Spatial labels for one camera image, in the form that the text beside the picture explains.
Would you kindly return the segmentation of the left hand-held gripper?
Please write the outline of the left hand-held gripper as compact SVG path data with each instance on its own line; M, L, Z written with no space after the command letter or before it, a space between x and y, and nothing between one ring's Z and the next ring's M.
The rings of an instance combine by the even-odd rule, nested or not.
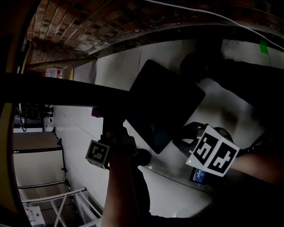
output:
M109 142L110 136L116 141L124 135L128 135L127 129L123 126L124 117L104 117L103 130L98 141L91 140L86 160L94 166L109 170Z

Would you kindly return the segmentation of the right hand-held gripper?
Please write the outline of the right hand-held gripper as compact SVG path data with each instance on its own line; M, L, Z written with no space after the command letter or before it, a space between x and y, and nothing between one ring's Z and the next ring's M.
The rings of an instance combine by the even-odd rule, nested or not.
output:
M186 165L223 177L240 148L220 127L192 122L177 134L177 148L187 157Z

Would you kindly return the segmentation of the person's left hand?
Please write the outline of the person's left hand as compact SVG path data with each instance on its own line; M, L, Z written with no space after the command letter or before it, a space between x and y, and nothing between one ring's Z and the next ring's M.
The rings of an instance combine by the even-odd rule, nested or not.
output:
M137 146L134 137L129 135L111 135L108 138L110 154L120 157L136 156Z

